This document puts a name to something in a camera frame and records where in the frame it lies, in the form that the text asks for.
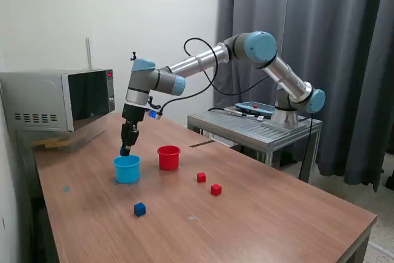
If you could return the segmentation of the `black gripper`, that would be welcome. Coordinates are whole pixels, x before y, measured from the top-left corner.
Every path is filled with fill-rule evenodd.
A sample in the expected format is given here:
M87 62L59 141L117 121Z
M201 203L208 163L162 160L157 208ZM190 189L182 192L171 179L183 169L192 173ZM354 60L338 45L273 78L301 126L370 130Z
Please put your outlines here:
M129 104L124 104L123 106L122 117L126 119L126 121L121 127L121 149L127 150L128 155L130 154L131 148L135 145L139 136L137 125L133 122L130 123L130 121L143 121L144 115L144 107Z

